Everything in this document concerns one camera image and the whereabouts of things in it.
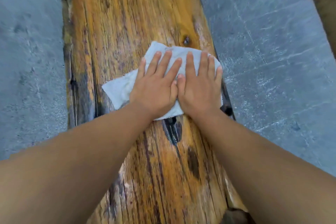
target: concrete floor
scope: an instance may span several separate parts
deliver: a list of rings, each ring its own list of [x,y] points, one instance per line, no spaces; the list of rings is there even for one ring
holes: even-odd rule
[[[202,0],[237,121],[336,175],[336,62],[312,0]],[[61,0],[0,0],[0,159],[67,127]]]

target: left hand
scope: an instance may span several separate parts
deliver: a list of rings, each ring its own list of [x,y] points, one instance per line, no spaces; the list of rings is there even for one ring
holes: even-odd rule
[[[145,73],[146,60],[140,62],[138,75],[133,90],[129,96],[130,103],[138,103],[144,107],[152,120],[165,115],[175,104],[177,98],[177,85],[175,77],[182,64],[178,58],[164,76],[171,51],[167,51],[158,64],[162,53],[156,52]]]

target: white rag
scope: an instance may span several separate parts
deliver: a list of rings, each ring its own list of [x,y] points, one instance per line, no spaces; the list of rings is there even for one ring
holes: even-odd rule
[[[153,59],[153,56],[155,52],[160,51],[162,52],[162,57],[166,51],[172,51],[172,57],[170,59],[169,65],[167,67],[166,73],[169,71],[171,66],[173,65],[174,61],[177,58],[182,58],[182,65],[178,71],[178,74],[184,74],[186,75],[186,61],[187,61],[187,53],[192,52],[194,55],[194,64],[195,64],[195,70],[196,74],[198,74],[198,68],[200,66],[200,59],[201,59],[201,51],[196,50],[193,48],[187,48],[187,47],[179,47],[179,46],[173,46],[173,47],[167,47],[164,44],[160,44],[156,41],[153,41],[147,50],[145,54],[146,59],[146,71],[148,69],[148,66]],[[221,64],[220,62],[215,58],[215,68],[219,67]],[[109,99],[111,99],[112,104],[116,110],[120,109],[121,107],[125,106],[127,103],[129,103],[129,94],[131,93],[135,79],[137,77],[138,69],[133,70],[132,72],[129,72],[125,74],[124,76],[120,78],[116,78],[112,81],[106,82],[103,85],[103,90],[106,92]],[[156,120],[162,120],[170,117],[174,117],[177,115],[183,114],[183,111],[180,107],[180,104],[178,101],[175,102],[174,106],[170,109],[169,112],[167,112],[162,117],[156,119]]]

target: right hand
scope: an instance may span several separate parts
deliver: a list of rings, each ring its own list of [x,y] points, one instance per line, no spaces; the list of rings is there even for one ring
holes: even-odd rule
[[[187,54],[185,77],[177,77],[178,101],[183,112],[192,119],[205,112],[221,107],[221,82],[223,69],[219,66],[215,76],[214,56],[202,52],[199,63],[198,76],[196,76],[194,56]]]

